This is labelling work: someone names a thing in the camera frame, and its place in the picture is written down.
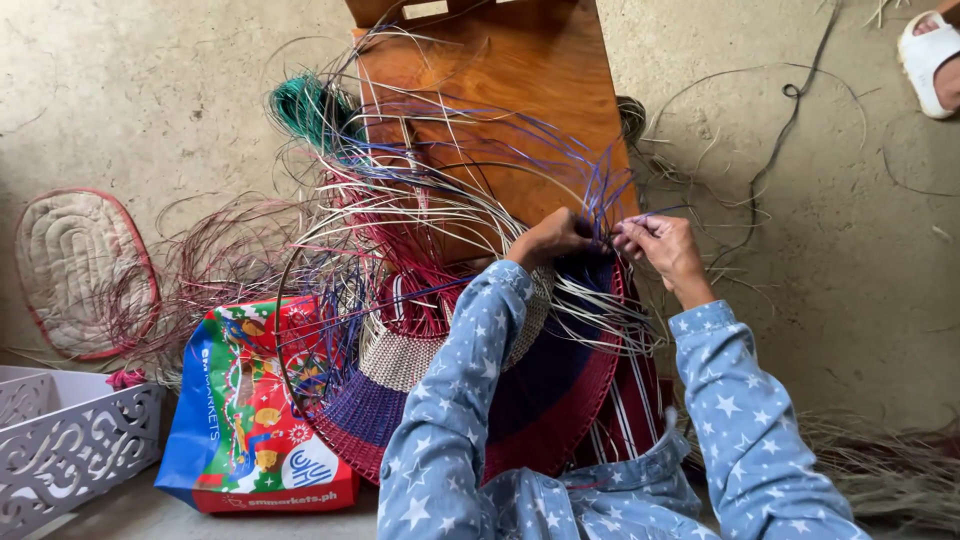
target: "star-print shirt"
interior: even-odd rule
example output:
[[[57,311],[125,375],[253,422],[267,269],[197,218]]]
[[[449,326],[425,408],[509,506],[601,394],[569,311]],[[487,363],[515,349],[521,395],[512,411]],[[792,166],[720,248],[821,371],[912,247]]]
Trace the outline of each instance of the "star-print shirt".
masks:
[[[532,295],[527,273],[505,260],[461,295],[384,454],[378,537],[717,538],[696,521],[701,502],[680,467],[689,447],[672,409],[666,433],[637,459],[555,479],[519,469],[480,485],[493,390]],[[813,472],[786,390],[760,370],[753,335],[727,303],[681,313],[670,330],[723,537],[866,539],[847,501]]]

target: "woven hat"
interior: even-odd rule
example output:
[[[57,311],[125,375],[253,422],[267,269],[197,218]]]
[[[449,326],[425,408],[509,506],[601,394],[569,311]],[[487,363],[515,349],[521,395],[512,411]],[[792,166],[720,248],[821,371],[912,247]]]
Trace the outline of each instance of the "woven hat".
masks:
[[[483,481],[517,467],[558,472],[587,433],[610,387],[617,354],[573,341],[564,328],[614,346],[621,338],[572,315],[552,312],[549,305],[551,295],[557,294],[591,308],[582,299],[555,291],[557,274],[598,292],[621,295],[627,289],[625,268],[616,258],[597,257],[558,259],[555,266],[534,273],[534,297],[504,362],[490,410]],[[386,298],[414,292],[402,275],[386,280],[383,289]],[[379,483],[380,463],[402,419],[407,394],[446,339],[446,333],[404,332],[392,324],[414,308],[404,301],[368,317],[358,370],[334,399],[310,411],[327,446],[374,483]]]

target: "quilted pad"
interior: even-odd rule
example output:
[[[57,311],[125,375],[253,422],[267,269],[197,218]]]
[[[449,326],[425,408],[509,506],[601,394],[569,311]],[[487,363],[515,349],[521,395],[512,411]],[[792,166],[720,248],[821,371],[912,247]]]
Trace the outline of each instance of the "quilted pad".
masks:
[[[110,339],[118,313],[132,314],[132,322],[120,321],[132,326],[126,336],[152,323],[158,293],[150,258],[127,211],[106,193],[80,187],[37,197],[17,223],[14,251],[27,307],[61,355],[83,360],[128,349],[130,340]]]

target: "red trim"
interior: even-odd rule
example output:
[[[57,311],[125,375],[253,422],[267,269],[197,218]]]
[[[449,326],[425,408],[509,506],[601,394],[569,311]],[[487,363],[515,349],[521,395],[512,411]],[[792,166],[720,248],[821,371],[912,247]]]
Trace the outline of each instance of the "red trim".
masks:
[[[120,201],[117,201],[115,197],[113,197],[109,193],[106,193],[105,191],[101,191],[93,187],[64,187],[60,189],[54,189],[52,191],[47,191],[46,193],[39,195],[38,197],[35,197],[35,199],[27,203],[27,206],[23,209],[23,211],[20,212],[20,216],[17,218],[16,224],[13,226],[14,246],[16,246],[19,243],[20,226],[23,224],[24,216],[27,215],[27,210],[30,209],[30,207],[33,206],[34,204],[40,201],[43,201],[44,199],[49,199],[51,197],[62,195],[64,193],[92,193],[94,195],[97,195],[101,199],[108,201],[109,203],[113,204],[113,206],[117,209],[117,211],[120,214],[120,217],[124,221],[124,225],[126,225],[127,229],[130,230],[130,234],[133,241],[133,247],[136,248],[137,253],[140,255],[140,263],[147,274],[147,281],[150,283],[150,290],[153,297],[150,302],[151,304],[154,305],[153,309],[151,309],[150,318],[147,320],[147,324],[143,325],[143,329],[141,330],[140,335],[137,336],[138,338],[143,337],[150,330],[152,326],[151,323],[156,319],[156,316],[159,314],[160,292],[159,292],[159,288],[156,285],[156,276],[154,275],[154,266],[150,263],[150,255],[147,253],[147,248],[143,245],[143,240],[140,238],[140,231],[137,229],[136,224],[134,224],[133,220],[130,218],[130,214],[127,213],[127,209],[125,209],[123,205],[120,204]],[[30,304],[30,300],[27,295],[27,288],[24,286],[24,282],[23,282],[23,275],[20,274],[20,265],[15,264],[14,267],[16,271],[16,277],[20,282],[20,292],[21,294],[23,294],[24,304],[26,304],[27,309],[30,311],[30,315],[34,319],[34,323],[36,323],[36,325],[40,328],[40,333],[43,335],[43,339],[45,339],[46,342],[50,344],[50,347],[52,347],[54,351],[57,351],[57,354],[59,354],[60,356],[63,356],[64,358],[72,358],[75,360],[95,360],[98,358],[105,358],[108,356],[119,355],[120,353],[123,353],[124,351],[127,351],[133,347],[133,344],[123,345],[119,347],[114,347],[109,351],[103,351],[100,353],[89,353],[89,354],[80,355],[80,356],[74,355],[68,351],[63,351],[61,349],[58,349],[53,344],[53,342],[50,341],[50,335],[47,333],[46,327],[43,326],[43,320],[36,313],[36,309]]]

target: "foot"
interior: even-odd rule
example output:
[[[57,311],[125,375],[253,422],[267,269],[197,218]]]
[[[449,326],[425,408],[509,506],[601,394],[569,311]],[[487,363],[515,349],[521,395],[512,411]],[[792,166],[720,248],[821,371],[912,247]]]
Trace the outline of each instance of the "foot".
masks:
[[[914,36],[922,36],[940,28],[936,21],[925,17],[913,29]],[[940,64],[933,74],[933,89],[937,92],[940,106],[946,110],[960,110],[960,55]]]

